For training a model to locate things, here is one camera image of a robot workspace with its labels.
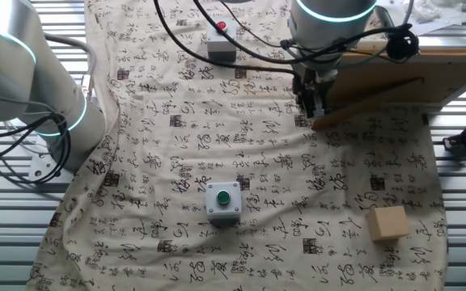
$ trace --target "black cable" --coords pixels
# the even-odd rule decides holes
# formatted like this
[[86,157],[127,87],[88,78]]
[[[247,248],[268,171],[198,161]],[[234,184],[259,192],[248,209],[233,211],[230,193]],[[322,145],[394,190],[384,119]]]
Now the black cable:
[[[359,51],[354,51],[354,50],[350,50],[350,51],[346,51],[346,52],[347,53],[357,53],[357,54],[362,54],[362,55],[366,55],[366,56],[373,56],[374,55],[373,53],[365,53],[365,52],[359,52]],[[386,60],[386,61],[390,61],[390,62],[392,62],[394,64],[397,64],[397,65],[404,64],[405,62],[407,62],[409,60],[409,58],[407,58],[404,61],[395,61],[395,60],[390,59],[389,57],[383,57],[383,56],[378,56],[378,58]]]
[[[233,10],[224,2],[221,2],[224,7],[226,7],[226,9],[230,12],[231,16],[233,16],[233,19],[246,31],[248,32],[249,34],[251,34],[254,38],[256,38],[257,40],[259,40],[262,44],[265,44],[271,48],[276,48],[276,49],[283,49],[282,45],[281,44],[271,44],[269,43],[268,41],[262,39],[261,37],[257,36],[249,27],[245,26],[242,22],[240,22],[240,20],[236,17],[235,13],[233,12]],[[290,48],[293,48],[293,49],[302,49],[302,50],[305,50],[305,51],[308,51],[309,53],[313,53],[312,50],[310,49],[306,49],[306,48],[299,48],[295,45],[291,45]]]
[[265,56],[262,56],[262,55],[260,55],[258,53],[255,53],[255,52],[251,51],[250,49],[244,47],[243,45],[239,44],[236,40],[231,38],[227,33],[225,33],[222,29],[220,29],[217,26],[217,24],[211,19],[211,17],[208,15],[208,13],[205,11],[204,7],[199,3],[198,0],[193,0],[193,2],[195,3],[195,5],[199,9],[199,11],[204,15],[204,17],[206,18],[208,23],[210,23],[214,27],[214,29],[217,31],[217,33],[220,34],[221,36],[224,36],[235,47],[239,48],[243,52],[245,52],[245,53],[247,53],[247,54],[249,54],[249,55],[251,55],[253,57],[256,57],[256,58],[258,58],[258,59],[260,59],[262,61],[267,61],[267,62],[270,62],[270,63],[279,64],[279,65],[293,65],[293,64],[298,64],[298,63],[304,62],[304,61],[310,61],[310,60],[313,60],[313,59],[315,59],[317,57],[321,57],[322,55],[324,55],[326,53],[335,53],[335,50],[343,49],[343,47],[346,46],[347,44],[350,44],[350,43],[352,43],[352,42],[354,42],[356,40],[360,40],[363,37],[372,36],[374,34],[383,33],[383,32],[395,32],[395,33],[408,32],[409,29],[412,26],[411,24],[405,24],[405,25],[401,25],[399,27],[384,27],[384,28],[372,29],[370,31],[363,32],[363,33],[358,34],[356,36],[345,39],[342,42],[339,42],[337,44],[333,44],[333,45],[331,45],[331,46],[329,46],[327,48],[323,48],[320,51],[312,53],[312,54],[310,54],[308,56],[305,56],[305,57],[300,57],[300,58],[296,58],[296,59],[293,59],[293,60],[275,60],[273,58],[265,57]]
[[50,180],[54,179],[57,176],[57,173],[64,168],[64,166],[67,163],[67,160],[70,156],[70,150],[71,150],[71,136],[69,134],[68,128],[66,127],[66,122],[64,121],[64,117],[60,115],[51,115],[51,119],[57,124],[57,128],[59,129],[59,133],[61,135],[64,135],[63,139],[63,144],[61,147],[61,161],[44,177],[31,181],[29,179],[25,179],[23,176],[18,174],[17,172],[14,171],[14,169],[6,162],[5,159],[1,158],[2,162],[5,164],[5,166],[9,169],[9,171],[17,176],[19,180],[11,178],[8,174],[3,173],[0,170],[0,175],[3,176],[5,179],[11,181],[12,183],[21,183],[21,184],[32,184],[32,183],[46,183],[49,182]]
[[51,119],[50,116],[42,117],[39,120],[34,121],[33,123],[31,123],[31,124],[29,124],[27,126],[24,126],[24,127],[20,128],[20,129],[13,130],[13,131],[7,132],[7,133],[0,133],[0,137],[9,137],[9,136],[12,136],[12,135],[14,135],[16,133],[21,133],[21,132],[23,132],[25,130],[29,130],[29,129],[33,129],[33,128],[36,129],[38,127],[37,125],[41,126],[44,122],[46,122],[47,120],[50,120],[50,119]]
[[15,149],[19,143],[23,142],[23,140],[28,136],[30,135],[30,133],[32,133],[35,129],[39,128],[40,127],[40,124],[37,125],[35,128],[32,128],[32,129],[29,129],[25,134],[23,134],[23,136],[18,139],[14,144],[12,144],[8,149],[4,150],[3,152],[0,153],[0,158],[2,156],[4,156],[5,154],[8,154],[10,153],[13,149]]
[[159,6],[159,0],[154,0],[154,5],[155,9],[158,13],[159,20],[161,21],[161,24],[163,25],[165,31],[167,34],[172,38],[172,40],[180,47],[182,48],[186,53],[191,55],[192,57],[195,57],[198,60],[201,60],[203,62],[207,62],[211,65],[218,65],[222,66],[225,68],[230,68],[230,69],[242,69],[242,70],[259,70],[259,71],[265,71],[265,72],[276,72],[276,73],[285,73],[285,74],[292,74],[294,75],[295,78],[301,78],[298,73],[294,72],[293,70],[287,70],[287,69],[279,69],[279,68],[268,68],[268,67],[260,67],[260,66],[250,66],[250,65],[232,65],[232,64],[227,64],[227,63],[222,63],[219,61],[212,61],[208,58],[205,58],[203,56],[200,56],[194,52],[192,52],[190,49],[184,46],[179,40],[177,40],[177,37],[173,34],[172,30],[168,26],[167,22],[165,21],[163,17],[163,12],[161,11],[161,7]]

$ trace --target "calligraphy print fabric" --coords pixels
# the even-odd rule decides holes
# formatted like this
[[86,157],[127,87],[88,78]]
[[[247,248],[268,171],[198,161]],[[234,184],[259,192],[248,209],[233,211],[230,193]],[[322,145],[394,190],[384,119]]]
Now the calligraphy print fabric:
[[[161,4],[179,39],[205,55],[205,20],[192,2]],[[232,7],[267,41],[288,36],[288,2]],[[205,8],[227,15],[218,2]],[[291,76],[196,61],[168,38],[151,1],[86,1],[86,19],[108,132],[53,215],[28,290],[443,288],[446,216],[416,108],[316,133]],[[240,52],[237,62],[259,64]],[[214,226],[206,184],[233,181],[241,220]],[[374,244],[365,215],[397,205],[411,235]]]

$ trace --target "white cloth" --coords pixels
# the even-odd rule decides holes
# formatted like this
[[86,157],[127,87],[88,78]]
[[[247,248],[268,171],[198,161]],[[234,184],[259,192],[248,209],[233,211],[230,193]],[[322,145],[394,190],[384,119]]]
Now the white cloth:
[[[204,19],[191,2],[162,5],[178,37],[205,53]],[[227,15],[219,3],[205,7]],[[237,8],[269,41],[288,34],[286,1]],[[28,290],[443,288],[446,218],[429,128],[415,108],[315,133],[292,101],[290,76],[236,78],[193,60],[150,1],[86,1],[86,10],[108,132],[55,213]],[[241,221],[215,227],[206,183],[236,180]],[[392,205],[405,206],[412,233],[374,244],[364,217]]]

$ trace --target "green button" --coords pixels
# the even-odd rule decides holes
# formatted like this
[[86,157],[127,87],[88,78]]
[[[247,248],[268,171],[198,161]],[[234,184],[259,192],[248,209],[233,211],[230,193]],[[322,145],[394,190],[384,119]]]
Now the green button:
[[228,191],[220,191],[218,194],[217,194],[217,202],[220,204],[220,205],[226,205],[228,203],[230,203],[230,193],[228,193]]

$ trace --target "gray box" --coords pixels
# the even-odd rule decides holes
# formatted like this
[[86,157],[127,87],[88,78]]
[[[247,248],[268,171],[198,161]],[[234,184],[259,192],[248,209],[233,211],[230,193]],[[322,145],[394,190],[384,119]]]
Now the gray box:
[[[221,205],[217,201],[217,195],[222,191],[230,195],[230,202],[227,205]],[[242,192],[239,182],[208,183],[206,185],[206,214],[210,221],[239,220],[242,214]]]
[[[227,35],[236,40],[237,22],[231,18],[217,17],[215,23],[225,22],[227,24]],[[230,43],[224,36],[218,34],[215,28],[208,23],[206,30],[208,37],[208,58],[212,61],[236,61],[236,47]]]

